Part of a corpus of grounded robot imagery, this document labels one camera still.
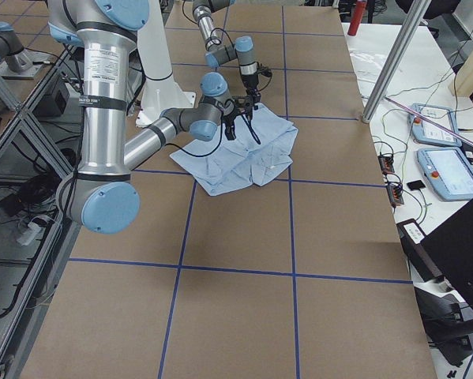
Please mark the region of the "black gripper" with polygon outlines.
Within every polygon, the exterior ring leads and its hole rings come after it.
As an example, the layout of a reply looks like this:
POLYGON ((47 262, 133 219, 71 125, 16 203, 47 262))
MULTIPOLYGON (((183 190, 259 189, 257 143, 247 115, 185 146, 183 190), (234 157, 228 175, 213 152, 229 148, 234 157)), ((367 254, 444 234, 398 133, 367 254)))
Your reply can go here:
POLYGON ((240 74, 246 94, 251 98, 251 103, 254 107, 261 101, 261 93, 258 89, 259 79, 257 73, 240 74))
POLYGON ((228 141, 236 139, 235 119, 241 116, 244 123, 251 127, 253 113, 258 109, 258 105, 251 103, 248 96, 233 96, 226 107, 226 111, 222 117, 224 125, 224 134, 228 141))

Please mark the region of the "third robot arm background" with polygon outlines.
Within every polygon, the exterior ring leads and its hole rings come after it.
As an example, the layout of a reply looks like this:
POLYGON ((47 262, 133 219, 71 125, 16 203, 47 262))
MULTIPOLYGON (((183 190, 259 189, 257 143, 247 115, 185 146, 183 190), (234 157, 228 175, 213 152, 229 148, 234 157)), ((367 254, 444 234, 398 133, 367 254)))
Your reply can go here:
POLYGON ((27 50, 13 27, 0 21, 0 76, 9 80, 33 80, 46 55, 27 50))

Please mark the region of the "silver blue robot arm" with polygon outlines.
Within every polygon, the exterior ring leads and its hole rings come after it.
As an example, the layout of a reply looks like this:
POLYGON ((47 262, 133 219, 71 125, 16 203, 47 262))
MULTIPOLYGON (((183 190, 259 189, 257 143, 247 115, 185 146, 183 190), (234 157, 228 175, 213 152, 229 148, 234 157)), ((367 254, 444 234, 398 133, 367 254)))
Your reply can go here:
POLYGON ((229 0, 199 0, 193 1, 192 16, 205 42, 205 61, 215 69, 226 63, 237 60, 243 86, 246 90, 246 108, 257 109, 261 101, 258 90, 259 64, 255 58, 253 40, 250 36, 238 37, 235 41, 222 28, 217 28, 212 15, 222 9, 232 6, 235 2, 229 0))
POLYGON ((90 231, 114 234, 136 218, 140 197, 130 172, 180 133, 209 141, 219 126, 235 138, 235 120, 249 122, 260 99, 257 63, 249 37, 226 47, 212 15, 226 1, 195 1, 193 17, 216 66, 236 60, 246 88, 244 96, 229 93, 218 73, 201 80, 201 97, 184 92, 175 82, 160 5, 156 1, 50 1, 49 28, 60 43, 84 51, 83 89, 79 98, 83 130, 81 158, 62 180, 58 208, 90 231), (141 132, 126 138, 130 54, 141 59, 145 82, 141 132))

